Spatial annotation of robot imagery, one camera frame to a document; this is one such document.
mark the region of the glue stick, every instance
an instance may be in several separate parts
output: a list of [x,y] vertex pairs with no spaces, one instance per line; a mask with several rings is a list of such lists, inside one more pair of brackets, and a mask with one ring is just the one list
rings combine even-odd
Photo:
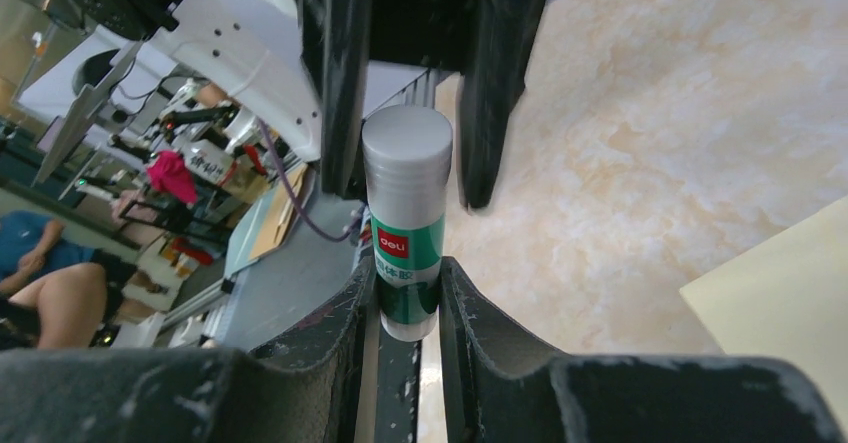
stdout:
[[362,129],[377,295],[386,332],[418,341],[436,326],[453,129],[439,112],[391,106]]

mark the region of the person's leg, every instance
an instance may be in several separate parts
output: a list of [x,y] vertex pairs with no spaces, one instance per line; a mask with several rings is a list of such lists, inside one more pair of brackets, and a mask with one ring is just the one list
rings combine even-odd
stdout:
[[38,348],[86,348],[106,309],[106,273],[91,263],[63,268],[42,276],[9,301],[38,311]]

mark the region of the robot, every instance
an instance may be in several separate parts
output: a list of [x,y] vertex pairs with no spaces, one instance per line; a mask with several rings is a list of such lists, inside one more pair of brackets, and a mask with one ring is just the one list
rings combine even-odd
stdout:
[[149,42],[208,77],[303,161],[320,159],[322,190],[346,199],[365,199],[359,134],[368,61],[461,72],[460,194],[470,209],[491,200],[509,115],[524,90],[545,4],[265,0],[281,18],[297,9],[307,74],[302,78],[216,0],[74,1],[118,35]]

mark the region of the red object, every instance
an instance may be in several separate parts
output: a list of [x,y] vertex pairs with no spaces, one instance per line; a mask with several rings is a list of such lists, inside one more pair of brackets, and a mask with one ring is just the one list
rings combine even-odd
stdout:
[[215,262],[215,259],[212,258],[212,255],[192,245],[186,238],[183,238],[182,236],[174,238],[174,242],[171,243],[171,248],[177,253],[182,253],[189,258],[197,260],[197,262],[203,266],[209,266]]
[[406,236],[393,235],[388,231],[377,228],[377,240],[380,249],[395,258],[409,258],[409,238]]
[[197,202],[194,177],[179,153],[159,152],[153,165],[147,167],[147,175],[150,176],[150,185],[157,191],[170,193],[187,205]]
[[268,171],[265,170],[265,167],[262,166],[262,162],[259,161],[259,152],[256,151],[256,147],[253,145],[244,145],[244,152],[247,154],[247,157],[250,158],[250,161],[253,163],[253,167],[256,168],[256,171],[258,171],[262,176],[268,176]]

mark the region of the pink cloth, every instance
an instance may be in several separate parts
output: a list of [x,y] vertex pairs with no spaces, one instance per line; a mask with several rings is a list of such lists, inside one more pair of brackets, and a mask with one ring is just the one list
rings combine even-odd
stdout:
[[[141,190],[124,190],[121,192],[121,196],[112,202],[112,220],[115,223],[119,225],[126,223],[121,218],[121,212],[133,201],[144,203],[144,196]],[[156,210],[136,205],[127,212],[127,216],[150,223],[156,219]]]
[[170,193],[190,205],[197,202],[194,177],[185,167],[183,157],[173,151],[161,151],[153,165],[147,167],[150,185],[163,193]]

